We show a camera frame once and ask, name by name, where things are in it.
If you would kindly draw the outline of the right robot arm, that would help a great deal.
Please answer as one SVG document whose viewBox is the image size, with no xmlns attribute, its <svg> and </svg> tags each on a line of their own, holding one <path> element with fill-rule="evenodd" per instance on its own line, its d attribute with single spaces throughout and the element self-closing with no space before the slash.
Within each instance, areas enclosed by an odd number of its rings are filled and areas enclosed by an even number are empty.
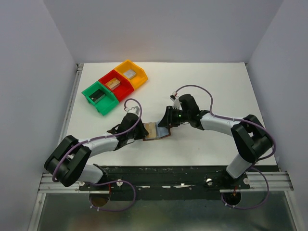
<svg viewBox="0 0 308 231">
<path fill-rule="evenodd" d="M 172 96 L 173 106 L 167 106 L 159 128 L 178 127 L 189 123 L 199 130 L 211 130 L 232 136 L 238 154 L 226 167 L 226 176 L 237 179 L 258 159 L 274 146 L 273 138 L 265 131 L 258 118 L 248 115 L 245 118 L 226 118 L 200 110 L 194 97 L 184 94 Z"/>
</svg>

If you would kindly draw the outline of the gold credit card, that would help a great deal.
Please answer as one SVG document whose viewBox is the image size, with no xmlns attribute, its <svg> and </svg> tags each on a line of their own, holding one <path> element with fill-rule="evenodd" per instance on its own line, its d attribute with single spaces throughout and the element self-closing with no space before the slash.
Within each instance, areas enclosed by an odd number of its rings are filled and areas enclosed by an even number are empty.
<svg viewBox="0 0 308 231">
<path fill-rule="evenodd" d="M 144 127 L 149 132 L 149 135 L 144 139 L 145 141 L 154 140 L 157 138 L 157 129 L 155 122 L 144 123 Z"/>
</svg>

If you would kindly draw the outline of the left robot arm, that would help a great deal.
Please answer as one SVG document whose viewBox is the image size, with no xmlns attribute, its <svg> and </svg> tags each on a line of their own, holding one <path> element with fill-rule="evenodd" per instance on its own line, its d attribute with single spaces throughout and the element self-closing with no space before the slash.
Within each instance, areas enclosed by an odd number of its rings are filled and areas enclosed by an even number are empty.
<svg viewBox="0 0 308 231">
<path fill-rule="evenodd" d="M 81 140 L 66 136 L 48 157 L 44 168 L 65 187 L 77 181 L 95 184 L 103 177 L 103 171 L 87 165 L 90 157 L 116 151 L 126 146 L 129 140 L 141 140 L 148 134 L 142 120 L 134 113 L 127 113 L 120 124 L 102 137 Z"/>
</svg>

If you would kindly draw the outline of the brown leather card holder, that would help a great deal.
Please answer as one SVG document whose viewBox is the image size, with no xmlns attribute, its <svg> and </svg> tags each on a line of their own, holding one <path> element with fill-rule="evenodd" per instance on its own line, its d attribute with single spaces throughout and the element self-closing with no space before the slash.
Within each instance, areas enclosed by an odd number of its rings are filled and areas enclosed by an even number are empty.
<svg viewBox="0 0 308 231">
<path fill-rule="evenodd" d="M 159 140 L 171 135 L 169 128 L 159 127 L 158 123 L 159 122 L 149 122 L 143 124 L 148 132 L 148 135 L 143 138 L 143 141 Z"/>
</svg>

